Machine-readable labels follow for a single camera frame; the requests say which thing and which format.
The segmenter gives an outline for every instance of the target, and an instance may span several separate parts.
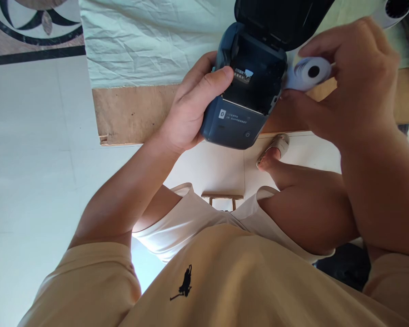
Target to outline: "dark blue label printer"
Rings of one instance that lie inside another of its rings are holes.
[[[232,84],[206,108],[200,129],[212,143],[247,149],[279,100],[286,51],[317,30],[334,0],[236,0],[215,69],[231,66]]]

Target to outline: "black logo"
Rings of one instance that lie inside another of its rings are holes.
[[[190,284],[191,284],[191,271],[192,271],[192,265],[190,265],[185,271],[185,277],[183,277],[182,286],[179,287],[179,294],[177,294],[174,297],[170,297],[170,301],[174,300],[178,296],[184,296],[184,297],[188,296],[188,294],[190,293],[190,289],[192,289],[192,287],[190,286]]]

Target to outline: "white floor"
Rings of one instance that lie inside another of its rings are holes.
[[[246,151],[207,142],[183,154],[165,185],[249,197],[273,186]],[[291,135],[284,161],[339,172],[339,153],[310,132]],[[139,146],[101,147],[85,57],[0,66],[0,327],[16,326],[59,262],[88,200]],[[139,242],[145,290],[163,264]]]

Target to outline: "white paper roll stack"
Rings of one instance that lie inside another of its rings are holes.
[[[409,13],[409,0],[386,0],[371,17],[383,29],[394,26]]]
[[[285,89],[309,91],[329,79],[332,72],[330,63],[321,57],[303,58],[292,68],[288,63]]]

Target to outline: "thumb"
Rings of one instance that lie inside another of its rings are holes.
[[[183,101],[187,101],[188,105],[193,109],[200,108],[204,112],[207,105],[216,96],[226,91],[232,80],[233,69],[229,66],[225,66],[213,73],[208,73],[183,97]]]
[[[308,124],[318,119],[324,111],[324,108],[317,101],[297,90],[284,90],[281,99],[288,103],[297,116]]]

